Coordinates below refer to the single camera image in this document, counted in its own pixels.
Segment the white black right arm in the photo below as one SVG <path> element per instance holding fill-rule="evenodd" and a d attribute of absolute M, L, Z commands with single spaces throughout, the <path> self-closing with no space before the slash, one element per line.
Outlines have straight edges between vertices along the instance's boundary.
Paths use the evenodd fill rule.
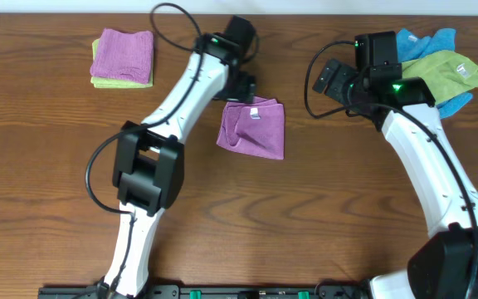
<path fill-rule="evenodd" d="M 478 192 L 447 140 L 426 82 L 400 65 L 379 77 L 326 62 L 313 89 L 371 120 L 402 161 L 427 224 L 428 241 L 405 269 L 372 278 L 371 298 L 478 298 Z"/>

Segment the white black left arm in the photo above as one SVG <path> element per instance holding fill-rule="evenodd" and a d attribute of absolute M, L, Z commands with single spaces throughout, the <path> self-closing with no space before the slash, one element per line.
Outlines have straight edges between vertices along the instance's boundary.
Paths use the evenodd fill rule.
<path fill-rule="evenodd" d="M 107 139 L 116 144 L 113 185 L 118 190 L 119 233 L 99 298 L 136 298 L 149 279 L 149 257 L 159 221 L 184 180 L 185 143 L 211 100 L 248 102 L 255 78 L 241 71 L 256 54 L 255 33 L 205 34 L 163 103 L 141 123 L 126 122 Z"/>

